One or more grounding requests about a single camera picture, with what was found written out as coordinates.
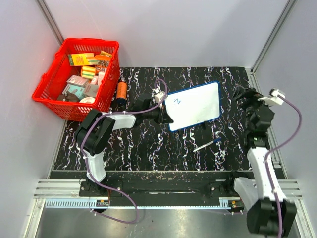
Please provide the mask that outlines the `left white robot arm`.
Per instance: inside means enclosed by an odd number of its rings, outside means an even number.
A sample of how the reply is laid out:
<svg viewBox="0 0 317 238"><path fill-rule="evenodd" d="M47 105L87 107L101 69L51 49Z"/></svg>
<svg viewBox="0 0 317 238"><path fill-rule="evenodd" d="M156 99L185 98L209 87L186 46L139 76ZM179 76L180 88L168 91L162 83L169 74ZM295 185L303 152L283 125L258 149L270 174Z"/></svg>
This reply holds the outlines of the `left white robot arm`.
<svg viewBox="0 0 317 238"><path fill-rule="evenodd" d="M154 103L151 98L137 99L127 110L103 113L91 110L75 132L75 140L84 155L87 167L86 183L90 191L102 196L108 189L104 167L103 151L113 131L140 126L144 120L156 124L169 124L174 120L168 114L163 102Z"/></svg>

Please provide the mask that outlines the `blue-framed whiteboard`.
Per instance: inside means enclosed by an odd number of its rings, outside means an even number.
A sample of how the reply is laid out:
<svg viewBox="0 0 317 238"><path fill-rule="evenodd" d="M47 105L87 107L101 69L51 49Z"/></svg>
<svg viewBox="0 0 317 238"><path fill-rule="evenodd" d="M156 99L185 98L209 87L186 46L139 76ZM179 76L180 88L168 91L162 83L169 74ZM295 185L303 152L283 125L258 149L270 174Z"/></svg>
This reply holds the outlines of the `blue-framed whiteboard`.
<svg viewBox="0 0 317 238"><path fill-rule="evenodd" d="M173 119L170 131L217 119L221 116L219 83L214 81L170 93L164 103Z"/></svg>

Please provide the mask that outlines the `white marker with blue cap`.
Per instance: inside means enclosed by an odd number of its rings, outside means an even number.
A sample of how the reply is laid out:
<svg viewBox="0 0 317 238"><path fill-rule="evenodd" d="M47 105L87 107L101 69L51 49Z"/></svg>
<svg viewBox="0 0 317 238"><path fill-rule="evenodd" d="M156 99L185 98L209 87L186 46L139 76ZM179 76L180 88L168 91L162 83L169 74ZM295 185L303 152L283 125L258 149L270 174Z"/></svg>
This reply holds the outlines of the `white marker with blue cap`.
<svg viewBox="0 0 317 238"><path fill-rule="evenodd" d="M199 151L199 150L201 150L201 149L203 149L203 148L206 148L206 147L208 147L208 146L210 146L210 145L212 145L212 144L214 144L214 143L217 143L217 142L220 141L220 140L221 140L220 137L219 137L219 138L216 138L216 139L214 139L213 141L210 141L210 142L208 142L208 143L206 143L206 144L204 144L204 145L202 145L202 146L200 146L200 147L194 149L193 152L196 152L196 151Z"/></svg>

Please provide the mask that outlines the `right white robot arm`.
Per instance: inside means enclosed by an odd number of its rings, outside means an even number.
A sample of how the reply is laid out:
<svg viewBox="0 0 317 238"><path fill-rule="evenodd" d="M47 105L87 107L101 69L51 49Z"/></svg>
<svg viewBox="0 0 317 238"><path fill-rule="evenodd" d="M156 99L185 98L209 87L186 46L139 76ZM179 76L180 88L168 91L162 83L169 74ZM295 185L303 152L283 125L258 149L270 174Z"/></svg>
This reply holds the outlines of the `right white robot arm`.
<svg viewBox="0 0 317 238"><path fill-rule="evenodd" d="M277 89L272 89L265 97L255 88L237 86L233 98L241 100L239 108L246 112L243 142L254 179L236 177L225 184L225 190L230 196L240 196L247 210L250 233L286 238L297 208L279 185L271 159L274 149L268 141L268 129L274 119L271 107L281 106L285 96Z"/></svg>

